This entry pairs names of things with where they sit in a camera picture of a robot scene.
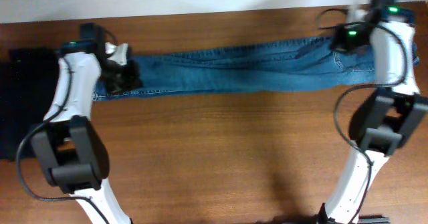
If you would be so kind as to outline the blue denim jeans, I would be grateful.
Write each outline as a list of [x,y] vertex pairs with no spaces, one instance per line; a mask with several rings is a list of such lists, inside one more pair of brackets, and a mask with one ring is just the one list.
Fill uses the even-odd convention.
[[98,82],[95,101],[250,92],[311,92],[375,79],[370,46],[351,54],[330,49],[330,37],[307,37],[163,55],[136,55],[142,87],[109,94]]

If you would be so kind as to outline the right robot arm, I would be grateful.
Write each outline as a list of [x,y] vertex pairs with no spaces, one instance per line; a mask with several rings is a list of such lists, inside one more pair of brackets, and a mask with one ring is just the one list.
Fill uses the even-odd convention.
[[348,134],[340,129],[339,106],[334,107],[334,125],[351,151],[316,222],[389,223],[386,217],[361,217],[360,210],[378,172],[427,114],[427,98],[420,94],[413,70],[415,14],[397,6],[397,0],[370,0],[366,10],[352,5],[345,12],[346,22],[332,27],[330,48],[352,53],[370,45],[376,79],[346,91],[374,90],[353,114]]

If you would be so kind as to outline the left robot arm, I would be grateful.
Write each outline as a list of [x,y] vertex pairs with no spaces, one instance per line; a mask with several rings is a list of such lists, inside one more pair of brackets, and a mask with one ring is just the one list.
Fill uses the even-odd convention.
[[109,94],[142,87],[128,44],[106,41],[109,34],[83,23],[80,38],[61,46],[53,101],[29,141],[46,181],[64,194],[61,201],[77,201],[92,223],[131,223],[110,186],[108,152],[90,121],[98,82]]

